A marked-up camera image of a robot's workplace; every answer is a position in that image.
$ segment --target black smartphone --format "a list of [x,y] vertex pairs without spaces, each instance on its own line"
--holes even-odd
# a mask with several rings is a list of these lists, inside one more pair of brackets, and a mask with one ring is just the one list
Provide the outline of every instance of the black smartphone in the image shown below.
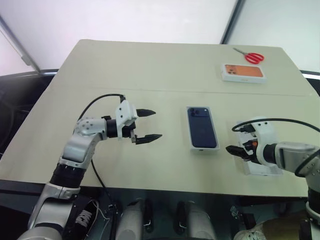
[[195,148],[216,148],[217,138],[209,109],[206,107],[189,107],[187,115],[192,145]]

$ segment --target scissors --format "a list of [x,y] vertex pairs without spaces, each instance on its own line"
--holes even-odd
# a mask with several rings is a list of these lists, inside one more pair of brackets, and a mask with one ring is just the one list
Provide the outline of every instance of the scissors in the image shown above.
[[265,57],[259,53],[255,53],[255,52],[247,53],[247,52],[243,52],[235,47],[233,49],[236,50],[237,52],[243,54],[245,60],[247,60],[251,64],[259,64],[261,61],[263,61],[265,59]]

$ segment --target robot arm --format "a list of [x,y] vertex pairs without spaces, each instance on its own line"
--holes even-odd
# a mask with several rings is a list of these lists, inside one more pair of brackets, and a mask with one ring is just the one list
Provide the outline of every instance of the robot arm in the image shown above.
[[33,209],[28,222],[29,230],[18,240],[60,240],[98,142],[118,137],[144,144],[160,138],[160,134],[141,138],[134,134],[135,120],[153,114],[155,112],[152,110],[136,109],[127,100],[122,100],[115,111],[116,119],[110,116],[79,119]]
[[237,132],[251,133],[253,140],[242,147],[230,145],[226,150],[245,161],[265,166],[277,165],[280,169],[304,177],[308,185],[306,211],[313,229],[312,237],[320,234],[320,154],[319,147],[296,142],[277,142],[270,122],[258,121],[245,125]]

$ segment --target white wall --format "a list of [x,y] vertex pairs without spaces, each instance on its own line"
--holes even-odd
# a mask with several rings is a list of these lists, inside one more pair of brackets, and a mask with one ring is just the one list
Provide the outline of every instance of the white wall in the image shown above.
[[0,76],[32,71],[0,31]]
[[0,0],[0,15],[40,69],[80,39],[218,44],[236,0]]
[[246,0],[229,44],[282,47],[300,70],[320,72],[319,0]]

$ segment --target table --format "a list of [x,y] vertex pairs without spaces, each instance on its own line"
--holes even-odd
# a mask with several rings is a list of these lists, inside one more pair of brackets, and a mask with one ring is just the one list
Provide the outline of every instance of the table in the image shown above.
[[[125,94],[137,108],[156,111],[139,118],[136,134],[163,134],[134,145],[108,139],[94,162],[114,188],[250,196],[307,196],[293,173],[247,176],[225,147],[236,143],[231,127],[254,116],[282,117],[319,125],[320,101],[299,70],[277,47],[237,46],[265,56],[266,84],[223,82],[222,63],[247,64],[229,45],[133,43],[81,40],[42,94],[0,161],[0,179],[47,182],[85,106],[106,93]],[[95,103],[87,116],[115,116],[119,99]],[[189,150],[186,106],[210,107],[221,150]],[[319,135],[293,123],[274,123],[280,141],[320,145]],[[83,186],[100,186],[91,166]]]

